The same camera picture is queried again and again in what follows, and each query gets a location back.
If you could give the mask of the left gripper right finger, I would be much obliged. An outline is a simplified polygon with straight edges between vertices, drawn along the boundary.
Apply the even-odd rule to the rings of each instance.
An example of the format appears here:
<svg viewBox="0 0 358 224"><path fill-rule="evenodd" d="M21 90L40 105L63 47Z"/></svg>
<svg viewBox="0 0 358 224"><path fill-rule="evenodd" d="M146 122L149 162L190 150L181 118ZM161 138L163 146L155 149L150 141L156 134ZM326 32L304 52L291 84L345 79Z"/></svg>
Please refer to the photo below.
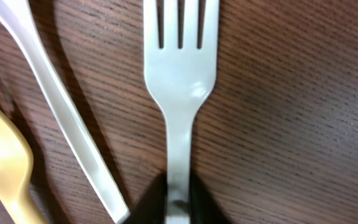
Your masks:
<svg viewBox="0 0 358 224"><path fill-rule="evenodd" d="M201 178L190 175L190 208L193 224L231 224Z"/></svg>

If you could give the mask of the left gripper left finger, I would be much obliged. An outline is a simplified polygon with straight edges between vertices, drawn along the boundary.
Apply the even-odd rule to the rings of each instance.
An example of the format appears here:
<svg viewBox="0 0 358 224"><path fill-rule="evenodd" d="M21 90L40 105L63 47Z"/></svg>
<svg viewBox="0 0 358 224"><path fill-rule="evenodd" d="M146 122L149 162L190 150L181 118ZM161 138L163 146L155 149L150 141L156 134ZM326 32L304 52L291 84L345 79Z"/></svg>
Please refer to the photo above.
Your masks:
<svg viewBox="0 0 358 224"><path fill-rule="evenodd" d="M161 173L151 182L123 224L163 224L166 194L166 173Z"/></svg>

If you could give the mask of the white fork slim handle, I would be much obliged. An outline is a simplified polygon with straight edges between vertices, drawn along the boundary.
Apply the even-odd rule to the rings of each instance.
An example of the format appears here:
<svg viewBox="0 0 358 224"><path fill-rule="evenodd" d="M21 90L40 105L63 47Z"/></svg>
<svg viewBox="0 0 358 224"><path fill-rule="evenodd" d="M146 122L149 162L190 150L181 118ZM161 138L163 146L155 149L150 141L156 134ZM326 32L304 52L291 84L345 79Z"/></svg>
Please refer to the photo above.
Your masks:
<svg viewBox="0 0 358 224"><path fill-rule="evenodd" d="M205 2L202 43L198 47L199 2L185 1L180 30L178 1L164 1L161 47L157 1L143 1L145 84L163 113L166 127L166 224L191 222L192 127L216 82L219 3L219 0Z"/></svg>

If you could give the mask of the yellow plastic fork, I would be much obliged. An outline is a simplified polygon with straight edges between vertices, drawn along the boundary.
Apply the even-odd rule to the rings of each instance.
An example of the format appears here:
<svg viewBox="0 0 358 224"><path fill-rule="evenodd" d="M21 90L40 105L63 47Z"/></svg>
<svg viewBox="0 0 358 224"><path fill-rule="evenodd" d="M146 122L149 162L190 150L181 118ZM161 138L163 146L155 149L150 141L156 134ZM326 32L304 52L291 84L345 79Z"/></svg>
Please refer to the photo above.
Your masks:
<svg viewBox="0 0 358 224"><path fill-rule="evenodd" d="M25 137L0 110L0 201L14 223L45 223L29 191L34 165Z"/></svg>

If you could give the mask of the white fork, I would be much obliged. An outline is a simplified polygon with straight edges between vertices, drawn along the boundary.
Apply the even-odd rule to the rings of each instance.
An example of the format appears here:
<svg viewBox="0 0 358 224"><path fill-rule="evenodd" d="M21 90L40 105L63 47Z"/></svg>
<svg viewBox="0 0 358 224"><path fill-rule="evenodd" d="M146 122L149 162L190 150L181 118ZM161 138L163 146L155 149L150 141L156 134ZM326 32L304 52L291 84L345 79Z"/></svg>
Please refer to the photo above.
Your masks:
<svg viewBox="0 0 358 224"><path fill-rule="evenodd" d="M0 22L27 59L62 133L115 223L130 214L124 197L39 37L27 0L0 0Z"/></svg>

